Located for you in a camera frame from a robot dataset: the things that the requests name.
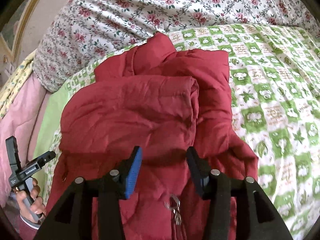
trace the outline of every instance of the hand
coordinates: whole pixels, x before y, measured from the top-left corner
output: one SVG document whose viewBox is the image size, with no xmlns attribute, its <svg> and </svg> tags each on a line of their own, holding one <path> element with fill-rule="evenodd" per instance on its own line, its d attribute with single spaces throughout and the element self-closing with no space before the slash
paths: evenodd
<svg viewBox="0 0 320 240">
<path fill-rule="evenodd" d="M 30 210 L 36 214 L 45 214 L 45 205 L 43 204 L 43 198 L 38 197 L 40 193 L 40 187 L 38 186 L 38 181 L 36 179 L 32 179 L 33 189 L 30 192 L 30 196 L 34 199 L 34 203 L 30 206 Z M 22 190 L 17 192 L 17 202 L 20 207 L 20 214 L 31 222 L 35 223 L 30 214 L 29 210 L 23 203 L 23 200 L 27 197 L 27 193 Z"/>
</svg>

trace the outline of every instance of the light green sheet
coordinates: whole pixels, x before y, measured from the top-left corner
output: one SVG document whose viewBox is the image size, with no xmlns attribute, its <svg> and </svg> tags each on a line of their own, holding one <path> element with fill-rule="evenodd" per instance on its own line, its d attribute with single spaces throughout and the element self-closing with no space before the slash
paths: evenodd
<svg viewBox="0 0 320 240">
<path fill-rule="evenodd" d="M 63 84 L 63 86 L 57 92 L 52 94 L 48 100 L 33 158 L 36 158 L 47 152 L 53 143 L 54 132 L 60 126 L 63 108 L 69 100 L 66 86 L 66 84 Z M 38 180 L 38 185 L 41 188 L 39 195 L 42 196 L 44 182 L 46 180 L 44 170 L 38 171 L 35 175 L 33 175 L 33 177 Z"/>
</svg>

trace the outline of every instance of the jacket zipper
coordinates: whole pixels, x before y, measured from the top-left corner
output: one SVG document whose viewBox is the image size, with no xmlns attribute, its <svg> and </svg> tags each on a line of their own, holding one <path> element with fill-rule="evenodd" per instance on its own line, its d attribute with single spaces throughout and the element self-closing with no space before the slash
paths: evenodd
<svg viewBox="0 0 320 240">
<path fill-rule="evenodd" d="M 164 205 L 170 211 L 172 211 L 171 215 L 171 227 L 172 227 L 172 240 L 186 240 L 186 230 L 184 224 L 181 219 L 180 214 L 180 200 L 176 195 L 171 194 L 170 200 L 173 200 L 175 204 L 171 206 L 171 204 L 165 202 Z"/>
</svg>

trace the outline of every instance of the green checkered blanket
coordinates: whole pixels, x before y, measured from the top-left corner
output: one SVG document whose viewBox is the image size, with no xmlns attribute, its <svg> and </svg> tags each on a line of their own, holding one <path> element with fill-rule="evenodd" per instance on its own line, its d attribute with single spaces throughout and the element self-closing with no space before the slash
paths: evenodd
<svg viewBox="0 0 320 240">
<path fill-rule="evenodd" d="M 294 239 L 302 239 L 320 213 L 320 50 L 300 28 L 217 25 L 168 33 L 177 51 L 229 53 L 233 129 L 259 156 L 258 183 Z M 95 82 L 94 68 L 108 54 L 66 81 L 71 98 Z M 45 167 L 44 202 L 59 158 L 60 130 L 51 150 L 58 157 Z"/>
</svg>

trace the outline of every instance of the pink blanket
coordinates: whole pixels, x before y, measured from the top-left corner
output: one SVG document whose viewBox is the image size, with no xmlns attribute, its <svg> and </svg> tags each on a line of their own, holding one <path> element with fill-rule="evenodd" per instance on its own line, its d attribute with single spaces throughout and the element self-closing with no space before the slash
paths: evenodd
<svg viewBox="0 0 320 240">
<path fill-rule="evenodd" d="M 32 73 L 0 122 L 0 205 L 2 207 L 5 206 L 11 190 L 8 183 L 11 169 L 5 140 L 12 135 L 17 138 L 21 165 L 25 165 L 31 134 L 45 93 L 46 90 Z"/>
</svg>

